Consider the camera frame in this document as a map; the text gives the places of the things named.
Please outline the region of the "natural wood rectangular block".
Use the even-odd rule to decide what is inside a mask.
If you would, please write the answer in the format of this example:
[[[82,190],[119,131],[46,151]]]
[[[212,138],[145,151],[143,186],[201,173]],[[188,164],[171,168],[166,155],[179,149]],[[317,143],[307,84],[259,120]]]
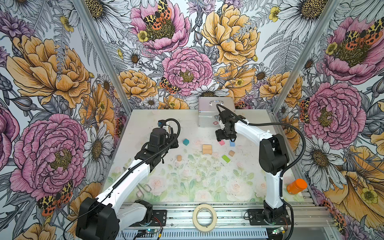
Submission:
[[[213,148],[212,145],[202,145],[202,153],[203,155],[212,155]]]

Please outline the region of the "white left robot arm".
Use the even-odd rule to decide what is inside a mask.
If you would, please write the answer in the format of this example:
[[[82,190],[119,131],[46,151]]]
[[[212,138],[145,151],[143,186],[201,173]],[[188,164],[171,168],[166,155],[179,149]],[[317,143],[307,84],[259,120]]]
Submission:
[[[176,119],[159,120],[150,140],[142,146],[125,172],[107,190],[81,203],[75,220],[76,237],[81,240],[114,240],[123,229],[136,223],[150,222],[153,209],[150,203],[138,200],[125,210],[121,207],[137,185],[164,162],[169,150],[178,148],[180,133],[181,125]]]

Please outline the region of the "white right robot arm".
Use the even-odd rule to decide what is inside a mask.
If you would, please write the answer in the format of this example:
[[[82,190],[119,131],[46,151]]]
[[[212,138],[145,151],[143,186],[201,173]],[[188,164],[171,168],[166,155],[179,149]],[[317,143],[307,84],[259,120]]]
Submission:
[[[267,193],[264,200],[264,221],[274,224],[286,215],[286,204],[283,199],[283,174],[289,163],[289,156],[284,138],[280,134],[271,134],[260,127],[271,126],[271,123],[252,124],[245,118],[230,111],[219,113],[221,128],[216,130],[217,140],[234,142],[237,135],[242,135],[259,146],[259,164],[266,173]]]

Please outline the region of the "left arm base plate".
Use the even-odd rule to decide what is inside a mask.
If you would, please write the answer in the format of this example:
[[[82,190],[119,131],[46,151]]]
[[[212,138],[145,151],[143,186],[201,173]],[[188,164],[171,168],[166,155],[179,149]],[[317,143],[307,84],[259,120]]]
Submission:
[[[143,226],[165,227],[167,222],[167,210],[151,210],[147,211],[144,217]]]

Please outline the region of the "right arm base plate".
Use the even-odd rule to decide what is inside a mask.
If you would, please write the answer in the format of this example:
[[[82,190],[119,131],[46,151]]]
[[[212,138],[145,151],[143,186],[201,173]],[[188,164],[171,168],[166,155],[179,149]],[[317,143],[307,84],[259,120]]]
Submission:
[[[249,209],[244,214],[243,218],[249,221],[251,226],[264,226],[264,225],[283,225],[288,226],[291,224],[291,218],[287,210],[283,211],[283,214],[272,218],[272,220],[267,221],[262,209]]]

